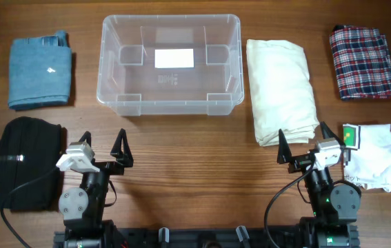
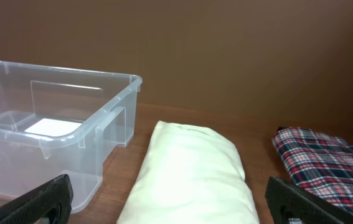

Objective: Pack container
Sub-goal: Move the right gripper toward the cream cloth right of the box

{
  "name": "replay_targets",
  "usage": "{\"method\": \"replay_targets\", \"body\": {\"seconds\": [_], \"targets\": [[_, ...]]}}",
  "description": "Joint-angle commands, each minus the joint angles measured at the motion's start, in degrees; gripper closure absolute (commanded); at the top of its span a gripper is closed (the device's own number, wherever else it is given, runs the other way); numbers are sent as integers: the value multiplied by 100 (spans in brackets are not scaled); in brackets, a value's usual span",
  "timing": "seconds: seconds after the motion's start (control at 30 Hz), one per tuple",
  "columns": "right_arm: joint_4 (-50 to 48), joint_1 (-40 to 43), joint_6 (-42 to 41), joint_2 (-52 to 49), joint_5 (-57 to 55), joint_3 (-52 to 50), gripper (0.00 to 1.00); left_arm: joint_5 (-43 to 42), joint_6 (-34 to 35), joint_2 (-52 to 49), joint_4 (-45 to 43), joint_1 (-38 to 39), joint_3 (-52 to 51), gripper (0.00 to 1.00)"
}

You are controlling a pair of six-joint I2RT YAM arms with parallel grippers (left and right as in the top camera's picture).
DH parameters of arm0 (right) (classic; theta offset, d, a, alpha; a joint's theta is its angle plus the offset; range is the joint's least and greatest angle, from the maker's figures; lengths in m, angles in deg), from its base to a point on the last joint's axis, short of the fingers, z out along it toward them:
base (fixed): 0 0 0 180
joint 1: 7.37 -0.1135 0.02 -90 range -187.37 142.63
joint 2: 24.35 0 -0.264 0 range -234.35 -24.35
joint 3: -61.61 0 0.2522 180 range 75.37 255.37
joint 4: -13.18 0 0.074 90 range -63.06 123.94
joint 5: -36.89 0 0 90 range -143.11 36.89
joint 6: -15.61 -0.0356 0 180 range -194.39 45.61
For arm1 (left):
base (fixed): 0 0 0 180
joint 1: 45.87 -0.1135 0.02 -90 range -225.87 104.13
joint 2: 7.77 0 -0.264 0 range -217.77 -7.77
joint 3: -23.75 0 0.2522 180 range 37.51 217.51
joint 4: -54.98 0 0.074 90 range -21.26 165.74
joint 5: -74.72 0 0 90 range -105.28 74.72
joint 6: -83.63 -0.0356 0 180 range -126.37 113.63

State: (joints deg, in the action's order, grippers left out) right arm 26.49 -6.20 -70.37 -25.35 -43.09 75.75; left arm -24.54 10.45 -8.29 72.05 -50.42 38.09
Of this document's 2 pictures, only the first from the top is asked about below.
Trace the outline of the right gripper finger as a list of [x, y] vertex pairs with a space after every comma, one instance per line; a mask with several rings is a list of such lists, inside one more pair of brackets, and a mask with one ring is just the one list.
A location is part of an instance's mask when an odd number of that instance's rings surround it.
[[289, 163], [292, 160], [292, 153], [290, 151], [286, 137], [282, 131], [279, 130], [279, 149], [277, 155], [278, 164]]
[[334, 138], [341, 146], [341, 148], [345, 148], [345, 143], [327, 126], [324, 121], [320, 122], [320, 127], [324, 139]]

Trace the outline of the cream cloth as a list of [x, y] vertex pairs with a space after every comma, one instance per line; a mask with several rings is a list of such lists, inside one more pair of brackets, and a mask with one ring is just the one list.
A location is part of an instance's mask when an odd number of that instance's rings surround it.
[[319, 125], [310, 73], [302, 47], [286, 40], [246, 43], [254, 135], [262, 147], [307, 143]]

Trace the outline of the white printed t-shirt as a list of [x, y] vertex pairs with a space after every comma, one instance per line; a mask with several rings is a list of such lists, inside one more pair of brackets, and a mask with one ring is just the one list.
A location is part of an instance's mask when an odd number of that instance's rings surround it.
[[364, 189], [391, 192], [391, 125], [343, 125], [343, 175]]

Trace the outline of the black garment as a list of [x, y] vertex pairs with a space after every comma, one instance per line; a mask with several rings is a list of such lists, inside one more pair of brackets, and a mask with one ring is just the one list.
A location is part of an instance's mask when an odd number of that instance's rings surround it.
[[22, 116], [10, 121], [0, 139], [0, 207], [49, 209], [57, 195], [61, 126]]

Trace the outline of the red plaid shirt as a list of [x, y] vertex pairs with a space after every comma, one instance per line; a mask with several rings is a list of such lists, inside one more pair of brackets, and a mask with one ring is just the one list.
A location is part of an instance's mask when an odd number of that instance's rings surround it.
[[391, 55], [377, 28], [336, 25], [330, 37], [340, 99], [391, 99]]

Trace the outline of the blue denim jeans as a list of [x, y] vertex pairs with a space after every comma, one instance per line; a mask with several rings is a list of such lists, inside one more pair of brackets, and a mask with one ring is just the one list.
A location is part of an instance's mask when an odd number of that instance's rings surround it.
[[8, 79], [11, 110], [67, 104], [72, 80], [67, 32], [15, 39], [10, 48]]

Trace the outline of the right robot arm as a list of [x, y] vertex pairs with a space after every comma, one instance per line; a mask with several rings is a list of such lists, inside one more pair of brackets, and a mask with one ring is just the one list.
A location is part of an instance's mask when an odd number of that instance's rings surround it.
[[347, 247], [360, 246], [354, 223], [361, 203], [361, 190], [346, 180], [334, 181], [330, 167], [340, 162], [345, 143], [324, 123], [323, 139], [308, 153], [293, 156], [285, 134], [279, 130], [277, 162], [288, 164], [289, 173], [301, 175], [282, 188], [278, 195], [301, 181], [305, 183], [313, 216], [303, 217], [291, 231], [279, 230], [269, 237], [273, 247]]

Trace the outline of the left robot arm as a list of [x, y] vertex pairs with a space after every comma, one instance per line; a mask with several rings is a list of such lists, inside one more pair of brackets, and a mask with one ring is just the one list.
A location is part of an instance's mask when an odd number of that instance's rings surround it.
[[127, 247], [128, 241], [112, 220], [103, 219], [103, 211], [113, 204], [106, 202], [111, 175], [122, 175], [133, 166], [126, 131], [120, 129], [110, 155], [115, 159], [96, 162], [91, 148], [91, 133], [85, 132], [79, 141], [69, 144], [56, 166], [60, 171], [82, 174], [81, 184], [65, 190], [59, 197], [65, 231], [54, 234], [54, 247]]

